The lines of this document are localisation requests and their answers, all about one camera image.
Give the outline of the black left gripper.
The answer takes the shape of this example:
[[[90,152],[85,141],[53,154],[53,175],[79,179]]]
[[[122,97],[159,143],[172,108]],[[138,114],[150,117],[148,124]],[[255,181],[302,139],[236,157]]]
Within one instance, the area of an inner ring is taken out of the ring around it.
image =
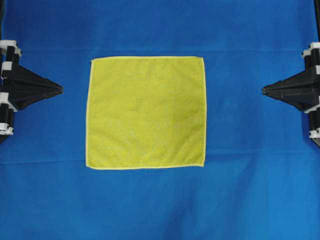
[[[16,40],[1,40],[0,53],[5,60],[0,66],[0,135],[14,134],[15,113],[24,110],[29,105],[63,94],[63,87],[48,78],[19,65],[22,51]],[[38,88],[17,88],[13,91],[13,80],[29,85],[41,86]]]

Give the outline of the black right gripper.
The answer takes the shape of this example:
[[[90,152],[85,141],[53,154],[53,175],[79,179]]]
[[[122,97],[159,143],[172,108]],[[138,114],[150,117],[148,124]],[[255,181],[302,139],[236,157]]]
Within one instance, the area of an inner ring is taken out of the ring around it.
[[[266,85],[262,88],[262,94],[277,101],[289,104],[300,112],[308,115],[310,139],[320,138],[320,43],[312,42],[307,50],[303,51],[305,69],[312,69],[312,72],[299,72],[289,78]],[[313,93],[299,93],[293,90],[302,87],[309,87]]]

